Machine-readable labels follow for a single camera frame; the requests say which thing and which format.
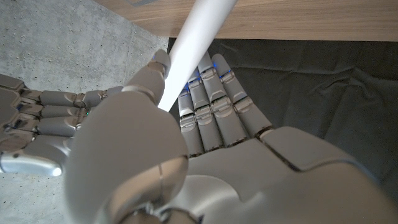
concrete floor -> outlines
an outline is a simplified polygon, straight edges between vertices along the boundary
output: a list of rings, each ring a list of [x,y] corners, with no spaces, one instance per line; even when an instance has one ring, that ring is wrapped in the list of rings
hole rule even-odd
[[[159,38],[90,0],[0,1],[0,73],[31,89],[86,92],[122,85]],[[0,174],[0,223],[66,223],[62,177]]]

white cylindrical rod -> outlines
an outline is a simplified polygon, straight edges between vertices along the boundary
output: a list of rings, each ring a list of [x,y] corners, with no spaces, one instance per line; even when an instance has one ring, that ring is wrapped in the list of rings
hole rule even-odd
[[[169,111],[238,0],[196,0],[170,51],[171,68],[158,105]]]

